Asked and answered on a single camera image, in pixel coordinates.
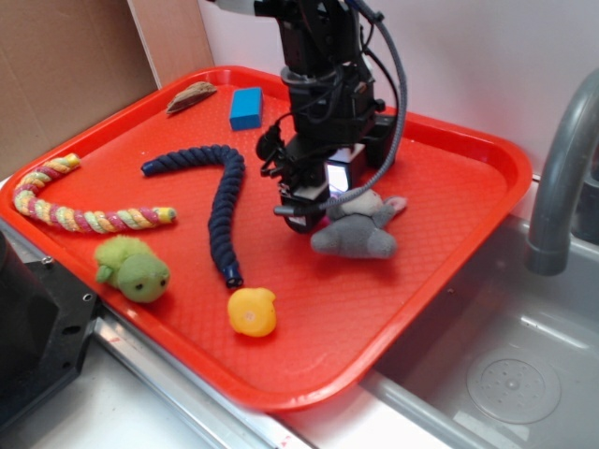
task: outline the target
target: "gray plush mouse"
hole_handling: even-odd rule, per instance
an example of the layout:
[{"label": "gray plush mouse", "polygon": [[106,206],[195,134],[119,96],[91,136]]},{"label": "gray plush mouse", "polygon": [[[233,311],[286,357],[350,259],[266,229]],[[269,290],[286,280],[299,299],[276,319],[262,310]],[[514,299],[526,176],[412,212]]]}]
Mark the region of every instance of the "gray plush mouse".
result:
[{"label": "gray plush mouse", "polygon": [[385,201],[373,190],[327,210],[331,223],[314,233],[312,248],[317,253],[351,258],[386,259],[397,251],[397,242],[383,227],[407,205],[392,196]]}]

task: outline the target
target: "plush toy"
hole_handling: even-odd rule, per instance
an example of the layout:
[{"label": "plush toy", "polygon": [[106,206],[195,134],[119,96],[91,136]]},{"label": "plush toy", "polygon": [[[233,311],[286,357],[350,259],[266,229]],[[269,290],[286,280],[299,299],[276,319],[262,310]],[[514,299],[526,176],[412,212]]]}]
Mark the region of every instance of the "plush toy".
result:
[{"label": "plush toy", "polygon": [[392,196],[384,201],[368,190],[347,203],[333,206],[327,210],[331,224],[312,235],[312,248],[317,253],[342,257],[389,258],[397,251],[397,242],[383,227],[406,204],[403,197]]},{"label": "plush toy", "polygon": [[152,302],[165,292],[167,265],[140,239],[117,236],[95,250],[98,282],[107,282],[134,302]]}]

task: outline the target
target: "gray faucet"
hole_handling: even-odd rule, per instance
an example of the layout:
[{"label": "gray faucet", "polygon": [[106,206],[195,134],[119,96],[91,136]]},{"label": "gray faucet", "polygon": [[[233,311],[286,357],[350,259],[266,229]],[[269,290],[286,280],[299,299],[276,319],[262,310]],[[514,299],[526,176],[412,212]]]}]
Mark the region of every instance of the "gray faucet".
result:
[{"label": "gray faucet", "polygon": [[553,276],[567,263],[570,232],[599,244],[599,69],[578,87],[558,127],[534,201],[524,262]]}]

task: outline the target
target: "striped rope toy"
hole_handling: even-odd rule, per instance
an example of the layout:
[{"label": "striped rope toy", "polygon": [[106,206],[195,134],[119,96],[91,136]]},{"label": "striped rope toy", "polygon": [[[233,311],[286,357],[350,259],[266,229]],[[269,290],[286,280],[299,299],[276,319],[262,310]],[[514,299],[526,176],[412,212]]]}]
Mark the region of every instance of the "striped rope toy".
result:
[{"label": "striped rope toy", "polygon": [[58,180],[80,164],[76,154],[52,159],[22,177],[13,193],[15,208],[27,217],[47,225],[58,225],[70,232],[108,234],[142,230],[174,222],[173,208],[139,208],[117,211],[81,211],[49,203],[37,198],[48,182]]}]

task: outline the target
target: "stainless steel sink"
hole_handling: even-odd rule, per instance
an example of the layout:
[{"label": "stainless steel sink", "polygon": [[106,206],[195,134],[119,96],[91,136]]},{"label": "stainless steel sink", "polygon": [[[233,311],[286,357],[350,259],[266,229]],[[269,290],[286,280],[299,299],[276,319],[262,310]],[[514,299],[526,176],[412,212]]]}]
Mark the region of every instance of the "stainless steel sink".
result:
[{"label": "stainless steel sink", "polygon": [[453,447],[599,447],[599,251],[532,274],[527,230],[510,216],[363,383]]}]

